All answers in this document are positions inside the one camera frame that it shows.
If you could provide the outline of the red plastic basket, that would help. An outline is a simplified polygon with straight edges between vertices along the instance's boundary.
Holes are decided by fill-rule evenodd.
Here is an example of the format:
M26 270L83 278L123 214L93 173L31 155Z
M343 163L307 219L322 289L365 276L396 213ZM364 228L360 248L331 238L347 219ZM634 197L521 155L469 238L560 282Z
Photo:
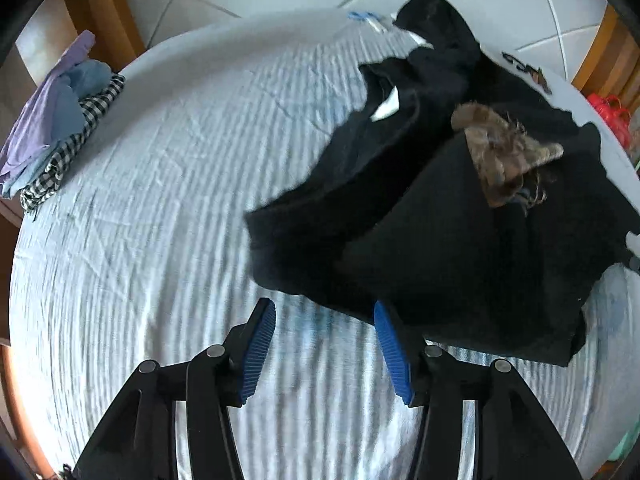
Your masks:
M623 107L622 101L618 96L598 96L597 93L591 93L587 96L587 101L596 110L608 128L612 130L620 145L628 150L631 144L631 134L629 125L631 121L630 111Z

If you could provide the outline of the blue white small tool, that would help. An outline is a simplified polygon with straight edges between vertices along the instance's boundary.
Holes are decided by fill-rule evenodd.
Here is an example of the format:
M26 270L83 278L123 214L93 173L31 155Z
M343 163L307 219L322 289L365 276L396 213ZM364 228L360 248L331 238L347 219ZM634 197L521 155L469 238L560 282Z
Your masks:
M353 21L366 23L371 26L378 34L385 34L387 27L382 18L371 12L349 11L348 18Z

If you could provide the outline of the black hooded garment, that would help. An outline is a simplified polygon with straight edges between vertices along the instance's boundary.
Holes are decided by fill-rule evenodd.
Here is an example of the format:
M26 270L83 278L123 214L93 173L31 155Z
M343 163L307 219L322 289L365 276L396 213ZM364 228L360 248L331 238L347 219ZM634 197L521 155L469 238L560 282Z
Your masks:
M639 267L638 211L606 174L600 133L491 61L448 1L410 0L396 25L422 46L361 66L364 107L303 183L247 214L254 280L566 365L596 281Z

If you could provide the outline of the blue denim cloth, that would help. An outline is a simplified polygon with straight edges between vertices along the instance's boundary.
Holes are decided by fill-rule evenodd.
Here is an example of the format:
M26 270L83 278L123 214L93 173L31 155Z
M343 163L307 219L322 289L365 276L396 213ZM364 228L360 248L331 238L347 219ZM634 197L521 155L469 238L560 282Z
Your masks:
M47 166L58 146L73 134L82 133L85 117L80 101L105 90L112 79L112 69L97 60L87 60L66 70L55 81L58 97L53 105L51 145L40 155L33 157L16 177L8 177L1 183L1 197L9 200L22 188L30 185Z

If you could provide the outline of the purple cloth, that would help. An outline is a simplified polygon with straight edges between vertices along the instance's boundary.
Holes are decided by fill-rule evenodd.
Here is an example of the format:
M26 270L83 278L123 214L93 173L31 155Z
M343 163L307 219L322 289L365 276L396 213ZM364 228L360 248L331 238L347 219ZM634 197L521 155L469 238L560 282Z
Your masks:
M1 149L2 183L17 176L33 157L51 145L60 78L80 62L84 62L95 43L96 36L93 32L84 30L79 34L23 106Z

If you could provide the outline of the wooden headboard frame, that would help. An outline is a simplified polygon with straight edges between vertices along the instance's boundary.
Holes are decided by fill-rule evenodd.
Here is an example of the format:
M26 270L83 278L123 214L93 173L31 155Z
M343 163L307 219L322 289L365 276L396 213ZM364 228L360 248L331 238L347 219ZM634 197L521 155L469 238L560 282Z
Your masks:
M122 70L146 47L127 0L64 0L76 32L96 37L91 55L113 70Z

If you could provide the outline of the black white checkered cloth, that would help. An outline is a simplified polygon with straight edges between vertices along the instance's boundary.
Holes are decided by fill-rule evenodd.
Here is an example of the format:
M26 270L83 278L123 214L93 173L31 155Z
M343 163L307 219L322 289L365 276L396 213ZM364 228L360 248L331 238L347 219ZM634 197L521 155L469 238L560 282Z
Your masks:
M70 170L72 162L84 147L87 140L96 130L100 120L108 112L113 102L122 93L126 78L121 74L114 74L108 86L94 96L87 96L79 101L84 115L84 128L80 133L74 133L55 148L46 160L30 185L20 193L20 205L26 214L35 211L41 204L53 196L61 187L62 181Z

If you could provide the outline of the black key bunch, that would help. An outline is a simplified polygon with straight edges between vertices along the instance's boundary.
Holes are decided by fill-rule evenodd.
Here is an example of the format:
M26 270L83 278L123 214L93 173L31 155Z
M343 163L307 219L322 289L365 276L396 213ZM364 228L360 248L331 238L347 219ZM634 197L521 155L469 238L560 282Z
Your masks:
M544 76L544 72L541 68L535 68L534 66L524 63L514 55L506 52L502 52L501 55L506 62L513 65L519 72L527 74L530 78L532 78L534 84L540 87L547 96L552 95L552 90L549 87L548 81Z

